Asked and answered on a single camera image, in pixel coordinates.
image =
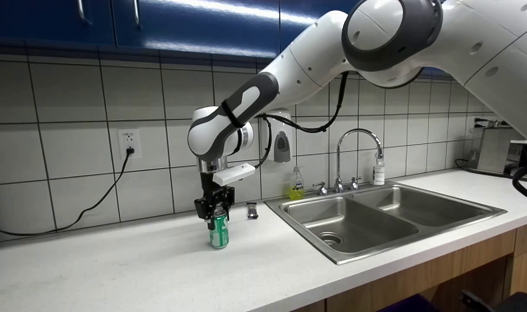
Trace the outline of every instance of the faucet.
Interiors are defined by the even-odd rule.
[[[337,144],[337,180],[335,180],[335,189],[333,189],[335,192],[345,191],[345,185],[340,180],[340,145],[344,144],[345,137],[349,133],[354,133],[354,132],[368,133],[375,140],[375,144],[378,145],[378,161],[377,161],[377,166],[373,168],[373,184],[375,185],[384,185],[385,184],[385,156],[384,156],[382,140],[378,139],[377,133],[370,132],[368,128],[351,128],[340,137],[340,140]],[[358,189],[356,178],[352,178],[349,189]]]

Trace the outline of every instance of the countertop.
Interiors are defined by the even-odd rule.
[[[196,215],[6,243],[0,310],[293,310],[527,223],[527,199],[505,178],[443,171],[399,182],[508,213],[345,265],[262,203],[259,220],[231,211],[231,243],[219,251]]]

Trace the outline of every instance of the electrical outlet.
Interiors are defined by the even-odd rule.
[[[141,132],[139,128],[122,128],[118,130],[120,135],[120,147],[124,159],[127,158],[127,149],[134,147],[136,152],[131,156],[131,159],[141,159],[143,158],[143,145],[141,145]]]

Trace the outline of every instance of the green bottle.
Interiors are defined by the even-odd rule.
[[[210,230],[210,243],[215,249],[222,249],[229,244],[228,215],[222,211],[214,217],[214,229]]]

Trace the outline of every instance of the sink basin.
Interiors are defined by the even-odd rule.
[[[377,255],[505,213],[406,185],[368,187],[267,204],[335,263]]]

